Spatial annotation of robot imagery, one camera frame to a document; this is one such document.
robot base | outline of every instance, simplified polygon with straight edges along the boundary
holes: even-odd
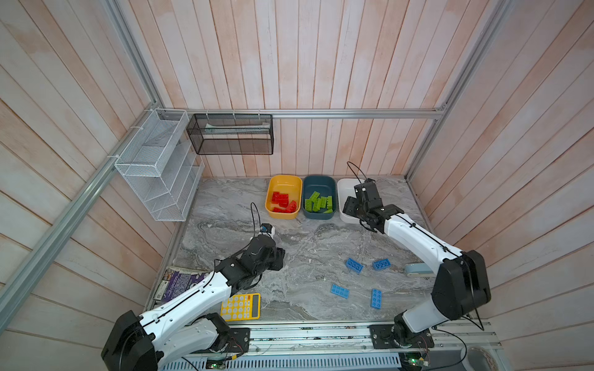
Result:
[[[229,330],[229,345],[218,354],[246,353],[249,350],[249,327],[232,328]],[[208,349],[193,351],[192,353],[209,353]]]
[[[394,341],[394,325],[371,325],[369,332],[371,333],[371,342],[374,349],[392,349],[401,348],[396,345]],[[433,338],[429,330],[420,332],[415,337],[411,338],[409,342],[412,344],[411,348],[433,348]]]

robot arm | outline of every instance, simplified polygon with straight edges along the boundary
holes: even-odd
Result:
[[[230,330],[225,320],[218,313],[200,315],[238,291],[254,287],[260,281],[252,282],[265,270],[283,268],[285,250],[276,247],[274,228],[263,224],[261,231],[175,299],[138,317],[131,310],[120,316],[101,352],[108,370],[156,371],[195,350],[224,350]]]
[[[437,274],[431,297],[395,317],[393,336],[398,346],[410,346],[429,327],[459,319],[491,300],[480,253],[464,252],[417,225],[399,207],[384,206],[372,179],[356,185],[355,195],[346,200],[345,214],[411,250]]]

marble tabletop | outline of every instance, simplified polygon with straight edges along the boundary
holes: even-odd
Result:
[[[390,321],[430,295],[433,278],[411,278],[406,264],[420,262],[385,235],[358,224],[346,224],[338,212],[330,220],[273,219],[264,208],[269,178],[204,179],[188,217],[188,226],[173,264],[205,271],[245,246],[253,234],[250,202],[262,223],[276,228],[274,240],[286,250],[285,266],[266,271],[250,290],[262,294],[261,321]],[[395,204],[424,226],[410,189],[402,177],[376,177],[384,204]],[[346,268],[353,258],[361,274]],[[391,267],[375,271],[372,263],[388,258]],[[332,284],[350,290],[348,299],[330,292]],[[383,293],[381,309],[370,306],[371,290]]]

wood plank wall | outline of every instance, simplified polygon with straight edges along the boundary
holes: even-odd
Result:
[[[593,21],[592,0],[518,2],[412,179],[437,235],[485,257],[516,370],[594,368]]]
[[[120,0],[166,107],[438,107],[494,0]],[[405,174],[431,121],[274,123],[272,156],[206,176]]]
[[[1,286],[149,103],[101,1],[0,2]],[[117,176],[0,336],[0,369],[105,370],[173,228]]]

yellow bin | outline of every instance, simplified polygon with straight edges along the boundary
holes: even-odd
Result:
[[[268,193],[266,195],[266,210],[271,218],[275,219],[295,219],[299,210],[301,209],[301,190],[303,189],[303,181],[298,176],[294,175],[275,175],[270,179],[268,184]],[[297,202],[297,211],[294,213],[275,213],[273,208],[279,207],[272,203],[272,192],[280,192],[282,194],[289,194],[289,202],[295,200]]]

